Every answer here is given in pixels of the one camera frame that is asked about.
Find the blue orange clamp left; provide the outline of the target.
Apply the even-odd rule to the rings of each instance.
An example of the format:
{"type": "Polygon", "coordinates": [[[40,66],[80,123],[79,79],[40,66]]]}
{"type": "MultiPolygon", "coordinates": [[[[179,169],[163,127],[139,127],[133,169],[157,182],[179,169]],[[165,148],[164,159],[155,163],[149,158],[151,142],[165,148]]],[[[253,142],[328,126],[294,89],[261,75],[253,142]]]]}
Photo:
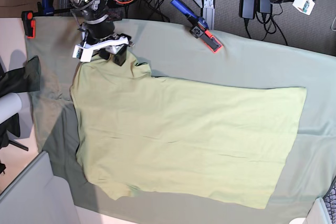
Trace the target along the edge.
{"type": "Polygon", "coordinates": [[[37,3],[38,12],[33,12],[32,10],[22,12],[21,20],[23,22],[26,38],[35,38],[36,17],[54,16],[55,14],[64,14],[70,12],[70,8],[54,9],[53,4],[54,0],[41,0],[41,2],[37,3]]]}

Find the blue orange clamp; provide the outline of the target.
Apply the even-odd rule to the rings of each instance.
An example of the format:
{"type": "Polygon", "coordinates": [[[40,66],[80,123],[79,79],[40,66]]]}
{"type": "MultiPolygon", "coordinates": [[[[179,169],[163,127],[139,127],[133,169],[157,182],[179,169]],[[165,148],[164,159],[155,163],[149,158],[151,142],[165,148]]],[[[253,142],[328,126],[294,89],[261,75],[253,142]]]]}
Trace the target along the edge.
{"type": "Polygon", "coordinates": [[[21,20],[23,22],[26,38],[35,38],[36,17],[54,16],[55,14],[64,14],[70,12],[70,8],[54,9],[53,4],[54,0],[41,0],[41,2],[37,3],[38,12],[33,12],[32,10],[22,12],[21,20]]]}
{"type": "Polygon", "coordinates": [[[204,18],[197,16],[181,0],[172,0],[171,4],[179,10],[191,23],[190,33],[200,39],[213,53],[222,49],[222,43],[209,31],[209,27],[204,18]]]}

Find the blue orange clamp centre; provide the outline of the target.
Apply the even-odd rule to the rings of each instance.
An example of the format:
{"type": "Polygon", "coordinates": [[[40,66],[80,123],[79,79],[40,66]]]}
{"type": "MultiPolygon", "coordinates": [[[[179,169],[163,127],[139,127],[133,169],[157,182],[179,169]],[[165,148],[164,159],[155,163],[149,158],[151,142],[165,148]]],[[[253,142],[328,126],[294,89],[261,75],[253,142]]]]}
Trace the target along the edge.
{"type": "Polygon", "coordinates": [[[197,16],[181,0],[172,0],[171,4],[179,10],[191,23],[190,33],[200,39],[213,53],[222,49],[222,43],[209,31],[209,27],[204,18],[197,16]]]}

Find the dark green garment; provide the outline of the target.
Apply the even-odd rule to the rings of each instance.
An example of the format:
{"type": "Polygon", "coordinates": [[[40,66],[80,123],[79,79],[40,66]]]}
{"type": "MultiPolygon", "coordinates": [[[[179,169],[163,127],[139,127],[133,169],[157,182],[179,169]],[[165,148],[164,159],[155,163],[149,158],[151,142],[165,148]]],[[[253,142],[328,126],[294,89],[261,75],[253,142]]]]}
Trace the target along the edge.
{"type": "Polygon", "coordinates": [[[1,97],[9,93],[25,93],[40,90],[40,61],[34,56],[22,68],[1,75],[1,97]]]}

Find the white grey bin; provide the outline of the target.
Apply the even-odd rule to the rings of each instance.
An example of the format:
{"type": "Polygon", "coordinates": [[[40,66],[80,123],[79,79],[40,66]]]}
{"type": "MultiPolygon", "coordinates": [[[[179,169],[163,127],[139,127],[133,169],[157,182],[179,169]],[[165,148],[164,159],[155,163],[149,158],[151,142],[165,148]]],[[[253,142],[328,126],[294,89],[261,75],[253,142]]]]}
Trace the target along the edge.
{"type": "Polygon", "coordinates": [[[1,193],[1,223],[79,223],[68,182],[41,152],[1,193]]]}

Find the grey-green table cloth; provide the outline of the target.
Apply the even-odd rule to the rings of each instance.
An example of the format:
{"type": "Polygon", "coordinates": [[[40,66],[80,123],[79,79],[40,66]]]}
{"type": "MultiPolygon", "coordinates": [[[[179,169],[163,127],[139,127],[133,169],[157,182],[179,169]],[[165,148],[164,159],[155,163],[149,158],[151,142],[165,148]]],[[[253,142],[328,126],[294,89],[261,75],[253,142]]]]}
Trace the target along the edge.
{"type": "Polygon", "coordinates": [[[39,151],[52,171],[70,186],[75,204],[137,223],[289,223],[305,217],[335,179],[335,57],[222,31],[224,48],[214,54],[182,25],[124,19],[118,33],[130,35],[132,53],[155,76],[245,88],[304,87],[306,102],[299,131],[267,207],[263,210],[182,194],[138,193],[110,199],[88,183],[76,161],[79,144],[70,86],[78,60],[78,26],[69,17],[40,17],[29,58],[40,60],[40,90],[30,97],[39,151]]]}

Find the white paper roll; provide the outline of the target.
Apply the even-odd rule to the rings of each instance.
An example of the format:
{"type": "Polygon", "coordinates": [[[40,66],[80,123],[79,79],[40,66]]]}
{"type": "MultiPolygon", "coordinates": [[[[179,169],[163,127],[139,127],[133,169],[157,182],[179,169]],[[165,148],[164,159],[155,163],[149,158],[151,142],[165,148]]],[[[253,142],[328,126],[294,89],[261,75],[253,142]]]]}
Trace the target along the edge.
{"type": "Polygon", "coordinates": [[[16,93],[9,93],[0,99],[0,124],[22,109],[22,101],[16,93]]]}

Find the light yellow-green T-shirt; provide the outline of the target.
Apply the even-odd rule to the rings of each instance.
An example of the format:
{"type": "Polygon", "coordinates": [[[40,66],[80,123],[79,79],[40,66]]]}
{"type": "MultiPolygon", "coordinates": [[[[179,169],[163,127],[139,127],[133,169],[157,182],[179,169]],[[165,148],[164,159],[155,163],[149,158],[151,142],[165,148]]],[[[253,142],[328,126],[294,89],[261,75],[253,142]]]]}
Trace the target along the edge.
{"type": "Polygon", "coordinates": [[[297,137],[307,91],[153,77],[147,63],[80,65],[77,161],[110,198],[190,194],[264,209],[297,137]]]}

